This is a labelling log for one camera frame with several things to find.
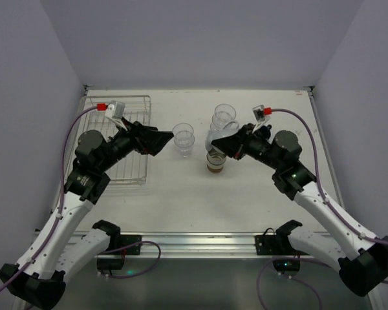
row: gray floor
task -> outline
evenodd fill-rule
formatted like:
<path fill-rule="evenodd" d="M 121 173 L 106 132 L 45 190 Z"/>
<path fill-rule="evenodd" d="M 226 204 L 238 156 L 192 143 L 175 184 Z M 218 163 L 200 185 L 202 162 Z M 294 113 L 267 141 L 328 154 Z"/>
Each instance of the gray floor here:
<path fill-rule="evenodd" d="M 121 273 L 139 271 L 151 260 L 128 260 Z M 255 279 L 262 259 L 253 260 L 175 260 L 163 259 L 149 274 L 127 279 L 96 276 L 96 262 L 83 268 L 68 285 L 55 310 L 235 310 L 262 309 Z M 336 272 L 303 263 L 298 277 L 320 293 L 324 310 L 367 309 L 367 298 L 352 294 Z M 262 279 L 262 294 L 271 310 L 318 310 L 314 294 L 299 283 L 278 277 L 273 269 Z"/>

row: glass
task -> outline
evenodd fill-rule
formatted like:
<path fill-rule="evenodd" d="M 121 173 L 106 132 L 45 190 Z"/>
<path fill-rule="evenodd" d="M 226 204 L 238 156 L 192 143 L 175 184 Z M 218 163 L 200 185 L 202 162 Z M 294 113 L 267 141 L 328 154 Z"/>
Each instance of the glass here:
<path fill-rule="evenodd" d="M 231 105 L 223 103 L 217 105 L 214 110 L 213 118 L 211 119 L 210 129 L 211 131 L 218 131 L 224 128 L 230 121 L 233 121 L 236 117 L 236 111 Z M 236 128 L 235 123 L 232 123 L 231 127 Z"/>
<path fill-rule="evenodd" d="M 188 157 L 193 152 L 194 129 L 190 124 L 181 123 L 173 128 L 174 143 L 178 152 L 183 157 Z"/>

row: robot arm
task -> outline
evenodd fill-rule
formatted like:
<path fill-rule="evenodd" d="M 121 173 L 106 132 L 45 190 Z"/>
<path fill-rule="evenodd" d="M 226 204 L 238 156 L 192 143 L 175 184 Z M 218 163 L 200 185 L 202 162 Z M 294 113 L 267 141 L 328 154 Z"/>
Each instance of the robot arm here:
<path fill-rule="evenodd" d="M 321 236 L 315 238 L 311 232 L 302 230 L 299 223 L 283 231 L 283 239 L 279 241 L 285 243 L 286 247 L 323 260 L 339 271 L 341 279 L 352 292 L 365 296 L 388 277 L 388 246 L 361 238 L 378 239 L 324 191 L 338 214 L 356 227 L 361 236 L 352 232 L 325 205 L 319 195 L 316 177 L 299 161 L 302 148 L 293 132 L 282 130 L 270 143 L 271 126 L 260 124 L 258 127 L 256 130 L 255 125 L 247 124 L 239 130 L 210 133 L 206 148 L 213 147 L 236 160 L 248 155 L 273 168 L 272 179 L 277 189 L 313 215 L 335 240 L 333 242 Z"/>
<path fill-rule="evenodd" d="M 95 255 L 114 244 L 120 228 L 101 221 L 74 247 L 62 254 L 73 232 L 94 207 L 108 185 L 105 173 L 132 151 L 157 155 L 172 139 L 172 132 L 160 132 L 139 122 L 130 123 L 122 117 L 124 104 L 112 102 L 105 116 L 116 123 L 118 132 L 108 139 L 97 130 L 84 132 L 78 139 L 73 171 L 64 186 L 63 207 L 56 209 L 29 250 L 16 264 L 4 264 L 0 279 L 5 283 L 17 278 L 9 291 L 44 310 L 52 309 L 62 297 L 71 276 Z M 46 241 L 46 246 L 34 259 Z M 21 272 L 21 266 L 28 266 Z"/>

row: wire rack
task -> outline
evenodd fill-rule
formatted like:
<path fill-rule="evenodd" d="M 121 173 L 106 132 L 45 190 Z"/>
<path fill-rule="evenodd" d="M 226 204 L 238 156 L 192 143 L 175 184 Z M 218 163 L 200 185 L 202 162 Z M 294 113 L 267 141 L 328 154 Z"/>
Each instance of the wire rack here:
<path fill-rule="evenodd" d="M 147 95 L 141 96 L 86 96 L 84 108 L 94 107 L 98 103 L 109 103 L 112 100 L 125 103 L 124 118 L 130 122 L 139 121 L 143 125 L 149 125 L 151 122 L 151 98 Z M 72 170 L 74 159 L 74 148 L 78 145 L 79 136 L 88 130 L 98 130 L 105 139 L 114 136 L 118 129 L 112 121 L 105 117 L 105 112 L 92 111 L 86 114 L 81 120 L 76 131 L 74 147 L 70 152 L 70 165 L 68 171 Z M 109 186 L 112 185 L 141 185 L 146 182 L 148 170 L 148 156 L 137 152 L 128 154 L 123 160 L 111 167 L 107 174 L 111 179 Z"/>

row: glass cup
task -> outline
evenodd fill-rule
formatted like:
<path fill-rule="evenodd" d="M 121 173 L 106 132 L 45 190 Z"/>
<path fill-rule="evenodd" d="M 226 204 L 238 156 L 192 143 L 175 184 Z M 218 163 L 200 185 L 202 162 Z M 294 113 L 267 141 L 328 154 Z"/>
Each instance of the glass cup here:
<path fill-rule="evenodd" d="M 231 105 L 223 103 L 222 105 L 217 105 L 214 110 L 213 118 L 211 119 L 210 130 L 218 131 L 222 130 L 224 126 L 227 125 L 230 121 L 234 121 L 236 117 L 236 111 Z"/>
<path fill-rule="evenodd" d="M 174 143 L 182 157 L 188 157 L 193 152 L 194 129 L 190 124 L 181 123 L 173 128 Z"/>

